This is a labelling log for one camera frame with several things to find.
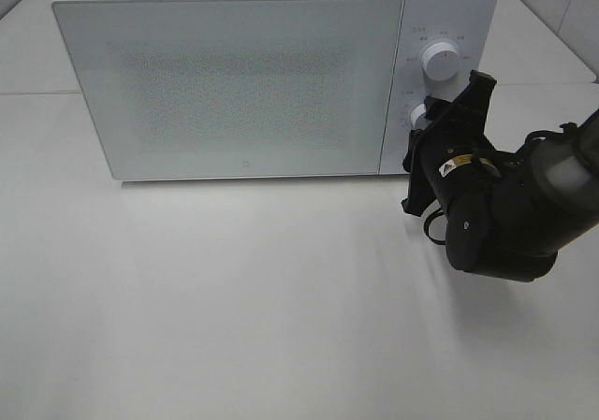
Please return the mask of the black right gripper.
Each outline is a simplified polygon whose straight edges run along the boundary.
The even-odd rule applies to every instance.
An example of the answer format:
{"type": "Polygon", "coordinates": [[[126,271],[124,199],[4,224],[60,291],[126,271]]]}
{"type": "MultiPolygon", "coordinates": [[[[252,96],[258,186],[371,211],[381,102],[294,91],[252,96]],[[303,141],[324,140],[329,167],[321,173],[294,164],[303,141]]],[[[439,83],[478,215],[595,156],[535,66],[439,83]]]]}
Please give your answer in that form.
{"type": "Polygon", "coordinates": [[[410,133],[402,162],[409,174],[402,208],[415,216],[422,215],[434,201],[447,210],[454,197],[480,181],[470,168],[474,152],[493,148],[485,133],[475,135],[450,119],[449,101],[429,95],[424,105],[429,124],[410,133]]]}

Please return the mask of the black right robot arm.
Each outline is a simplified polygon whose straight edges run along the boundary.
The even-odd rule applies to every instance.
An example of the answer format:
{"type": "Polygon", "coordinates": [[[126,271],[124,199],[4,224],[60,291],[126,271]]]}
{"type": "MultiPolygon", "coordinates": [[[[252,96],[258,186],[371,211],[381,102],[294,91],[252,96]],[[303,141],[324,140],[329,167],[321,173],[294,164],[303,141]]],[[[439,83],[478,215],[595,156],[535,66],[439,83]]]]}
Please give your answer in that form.
{"type": "Polygon", "coordinates": [[[484,129],[488,104],[429,98],[429,125],[410,135],[405,213],[438,217],[435,242],[467,273],[518,282],[546,275],[559,250],[598,225],[598,115],[583,124],[529,134],[515,152],[498,150],[484,129]]]}

